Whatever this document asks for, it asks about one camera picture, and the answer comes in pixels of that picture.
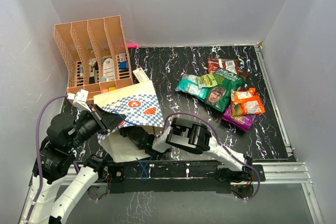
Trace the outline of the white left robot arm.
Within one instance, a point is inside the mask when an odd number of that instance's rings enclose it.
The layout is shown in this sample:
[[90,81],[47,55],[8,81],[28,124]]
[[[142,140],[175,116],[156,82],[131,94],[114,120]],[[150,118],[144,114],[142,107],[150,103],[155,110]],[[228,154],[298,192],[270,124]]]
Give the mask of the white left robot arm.
[[107,135],[126,116],[107,112],[93,104],[78,120],[69,113],[54,116],[43,145],[37,146],[28,198],[20,223],[65,223],[79,199],[95,182],[108,177],[106,161],[95,154],[89,156],[76,178],[58,197],[58,190],[75,161],[73,151],[96,134]]

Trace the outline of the purple snack bag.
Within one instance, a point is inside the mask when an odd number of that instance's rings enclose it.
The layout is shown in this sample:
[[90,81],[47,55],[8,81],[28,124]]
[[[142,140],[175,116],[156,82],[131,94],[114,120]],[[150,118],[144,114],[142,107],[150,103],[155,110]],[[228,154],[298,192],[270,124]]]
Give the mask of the purple snack bag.
[[248,130],[252,127],[257,118],[258,115],[256,114],[232,116],[232,109],[230,105],[222,116],[222,120],[233,124],[245,133],[248,132]]

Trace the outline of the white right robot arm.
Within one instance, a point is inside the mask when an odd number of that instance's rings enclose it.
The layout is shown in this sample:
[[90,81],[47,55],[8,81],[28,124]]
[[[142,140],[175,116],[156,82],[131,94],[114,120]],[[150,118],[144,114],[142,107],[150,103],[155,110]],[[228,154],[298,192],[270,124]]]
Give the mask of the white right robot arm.
[[219,143],[205,124],[174,118],[159,135],[150,134],[140,126],[123,127],[120,135],[129,138],[150,156],[165,153],[171,147],[200,155],[207,154],[221,163],[219,178],[240,183],[253,178],[252,159]]

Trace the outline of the orange snack packet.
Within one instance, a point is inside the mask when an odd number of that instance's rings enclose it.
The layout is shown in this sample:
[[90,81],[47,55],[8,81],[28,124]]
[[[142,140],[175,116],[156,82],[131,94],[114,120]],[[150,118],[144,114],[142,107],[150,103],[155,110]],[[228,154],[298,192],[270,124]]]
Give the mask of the orange snack packet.
[[232,116],[263,114],[266,112],[255,88],[247,91],[231,91]]

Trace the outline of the red doritos bag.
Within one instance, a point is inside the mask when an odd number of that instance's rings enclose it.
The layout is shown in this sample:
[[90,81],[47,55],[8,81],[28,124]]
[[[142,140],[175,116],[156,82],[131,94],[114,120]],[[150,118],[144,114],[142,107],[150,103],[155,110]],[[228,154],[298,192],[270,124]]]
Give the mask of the red doritos bag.
[[238,74],[237,60],[208,58],[208,73],[214,73],[218,68],[226,69],[234,74]]

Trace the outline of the brown kettle chips bag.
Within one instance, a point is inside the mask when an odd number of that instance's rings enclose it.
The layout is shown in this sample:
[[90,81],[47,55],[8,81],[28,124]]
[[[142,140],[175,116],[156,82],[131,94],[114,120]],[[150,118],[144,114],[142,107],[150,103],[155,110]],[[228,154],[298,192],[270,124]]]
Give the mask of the brown kettle chips bag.
[[249,77],[249,73],[241,68],[237,68],[237,75],[242,77],[244,81],[247,80],[247,78]]

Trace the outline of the teal foxs candy bag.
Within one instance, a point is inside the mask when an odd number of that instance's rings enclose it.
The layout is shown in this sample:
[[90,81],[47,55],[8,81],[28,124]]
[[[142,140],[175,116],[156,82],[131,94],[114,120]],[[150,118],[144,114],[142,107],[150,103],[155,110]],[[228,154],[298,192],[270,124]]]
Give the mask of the teal foxs candy bag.
[[204,100],[207,95],[207,88],[198,87],[198,76],[192,74],[182,74],[180,82],[175,88],[176,92],[184,92]]

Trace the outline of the green snack bag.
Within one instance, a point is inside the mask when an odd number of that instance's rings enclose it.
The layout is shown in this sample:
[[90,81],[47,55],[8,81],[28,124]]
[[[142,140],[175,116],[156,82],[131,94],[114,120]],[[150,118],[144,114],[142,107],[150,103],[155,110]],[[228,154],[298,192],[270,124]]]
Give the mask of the green snack bag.
[[218,68],[213,73],[213,77],[217,85],[208,88],[204,102],[208,106],[224,112],[231,102],[231,91],[237,91],[246,82],[241,76],[223,68]]

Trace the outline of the yellow green snack packet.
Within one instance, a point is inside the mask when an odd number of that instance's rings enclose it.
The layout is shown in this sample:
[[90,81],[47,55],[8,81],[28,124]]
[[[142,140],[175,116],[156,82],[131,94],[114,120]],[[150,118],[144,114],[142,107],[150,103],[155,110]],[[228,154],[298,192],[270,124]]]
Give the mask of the yellow green snack packet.
[[212,88],[218,85],[212,73],[197,77],[196,80],[199,89]]

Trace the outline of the blue checkered paper bag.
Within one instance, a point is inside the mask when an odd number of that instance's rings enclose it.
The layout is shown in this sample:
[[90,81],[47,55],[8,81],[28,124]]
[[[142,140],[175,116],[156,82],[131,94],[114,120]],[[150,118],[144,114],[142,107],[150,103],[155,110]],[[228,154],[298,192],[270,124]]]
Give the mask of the blue checkered paper bag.
[[107,112],[116,112],[126,116],[111,133],[98,134],[98,143],[112,157],[114,163],[136,162],[147,159],[144,147],[139,147],[119,130],[140,126],[149,134],[159,133],[163,129],[164,118],[152,81],[142,82],[93,97],[94,103]]

